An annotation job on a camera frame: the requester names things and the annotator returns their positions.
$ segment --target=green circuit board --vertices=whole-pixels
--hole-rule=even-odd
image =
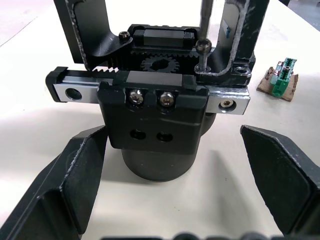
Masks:
[[[274,85],[272,96],[277,98],[283,96],[290,82],[296,61],[296,59],[287,57],[283,62],[278,63],[270,81]]]

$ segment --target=metal rod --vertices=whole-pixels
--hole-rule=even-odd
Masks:
[[[209,22],[212,13],[214,0],[202,0],[201,5],[201,20],[200,20],[200,33],[199,39],[204,40],[208,36]]]

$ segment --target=silver metal plate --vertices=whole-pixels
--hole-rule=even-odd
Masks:
[[[250,101],[247,88],[205,86],[209,89],[210,97],[206,107],[207,113],[243,115]],[[232,100],[229,108],[222,107],[221,103]]]
[[[172,82],[180,84],[181,77],[179,74],[175,74],[176,79]],[[131,81],[136,82],[138,78],[133,74]],[[112,79],[104,79],[112,85]],[[68,76],[62,83],[54,84],[54,89],[62,102],[76,102],[76,103],[89,103],[98,104],[97,90],[99,86],[99,80],[95,78],[82,78],[76,76]],[[215,114],[234,114],[243,115],[247,109],[250,101],[249,91],[245,88],[233,88],[233,87],[215,87],[215,86],[199,86],[198,89],[209,89],[209,100],[206,107],[207,113]],[[74,89],[81,94],[81,99],[74,99],[72,96],[68,96],[67,90]],[[230,107],[225,106],[225,102],[233,103]]]

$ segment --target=gear teeth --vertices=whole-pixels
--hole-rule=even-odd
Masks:
[[[147,72],[176,73],[180,69],[179,62],[168,56],[156,55],[147,57],[140,64],[140,69]]]
[[[95,73],[115,73],[116,69],[113,67],[97,66],[92,72],[95,72]]]

